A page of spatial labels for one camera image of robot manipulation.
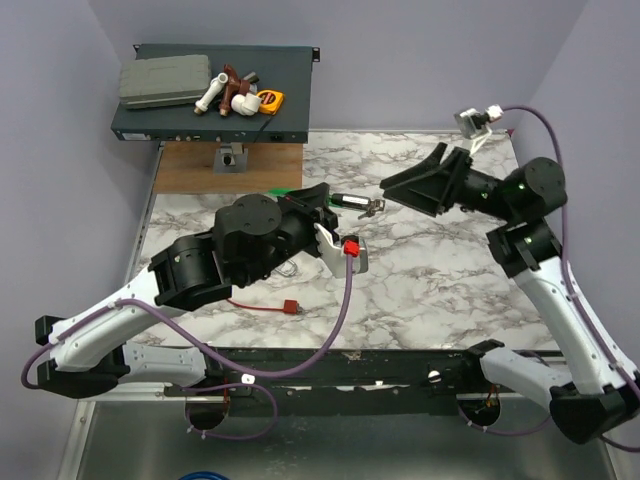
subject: coiled blue cable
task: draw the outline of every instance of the coiled blue cable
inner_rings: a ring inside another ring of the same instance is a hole
[[[229,480],[219,473],[213,472],[193,472],[180,478],[180,480]]]

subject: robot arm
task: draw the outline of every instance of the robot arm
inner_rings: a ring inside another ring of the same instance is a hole
[[[346,254],[335,232],[338,220],[327,206],[329,186],[289,192],[277,203],[263,195],[245,195],[216,212],[213,228],[177,239],[151,259],[128,284],[81,314],[36,321],[36,339],[53,344],[50,360],[38,366],[38,386],[73,398],[104,393],[119,383],[170,382],[192,386],[207,378],[210,360],[196,348],[140,345],[129,340],[157,323],[141,308],[113,308],[118,300],[137,299],[169,317],[231,297],[269,277],[301,251],[321,258],[336,277],[345,275]],[[359,244],[355,273],[366,272],[368,254]],[[102,310],[91,323],[64,335],[76,322]]]
[[[493,258],[540,312],[570,373],[524,358],[500,342],[483,342],[471,353],[488,381],[540,404],[568,438],[584,443],[638,413],[640,404],[623,374],[636,384],[640,376],[580,293],[570,268],[575,292],[565,285],[562,246],[544,220],[567,201],[561,166],[539,157],[504,179],[471,168],[471,152],[491,134],[488,123],[497,120],[501,111],[491,107],[484,114],[473,109],[461,112],[456,119],[467,138],[465,148],[453,148],[443,159],[447,145],[441,143],[427,159],[383,180],[380,187],[385,198],[430,216],[459,205],[505,222],[487,234]],[[583,321],[576,300],[589,314],[593,330]],[[615,352],[615,365],[601,341]]]

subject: white marble surface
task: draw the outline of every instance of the white marble surface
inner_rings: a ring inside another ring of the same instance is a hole
[[[304,185],[326,181],[334,192],[380,197],[382,178],[426,157],[452,135],[317,132],[305,146]],[[505,134],[495,135],[475,156],[475,168],[505,176],[516,166]],[[177,237],[209,229],[216,209],[235,195],[159,195],[142,249],[139,268]],[[398,204],[373,219],[336,209],[341,234],[366,237],[368,273],[354,278],[346,324],[335,347],[463,348],[483,339],[512,348],[556,348],[528,299],[494,263],[485,233],[497,222],[452,209],[431,218]],[[180,318],[203,341],[236,347],[318,347],[331,330],[344,280],[333,279],[322,262],[304,254],[293,278],[277,274],[266,282],[235,289],[237,301],[281,306],[295,299],[304,315],[241,310],[219,302]],[[164,325],[137,341],[185,345]]]

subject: brown wood panel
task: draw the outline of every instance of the brown wood panel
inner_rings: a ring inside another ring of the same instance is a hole
[[[247,193],[302,186],[303,145],[256,143],[245,173],[213,173],[218,143],[167,142],[154,185],[156,193]]]

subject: wall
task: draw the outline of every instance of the wall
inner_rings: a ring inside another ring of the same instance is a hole
[[[89,3],[124,59],[144,42],[320,47],[313,128],[438,129],[530,100],[586,0]]]
[[[150,145],[109,130],[120,68],[84,0],[0,6],[0,478],[56,478],[75,402],[20,385],[33,322],[123,281]]]
[[[612,336],[640,365],[638,23],[637,0],[589,2],[531,103],[549,117],[563,149],[575,274]],[[521,162],[553,158],[533,118],[517,126],[514,144]],[[618,433],[637,445],[639,426],[636,420]],[[633,459],[640,470],[640,459]]]

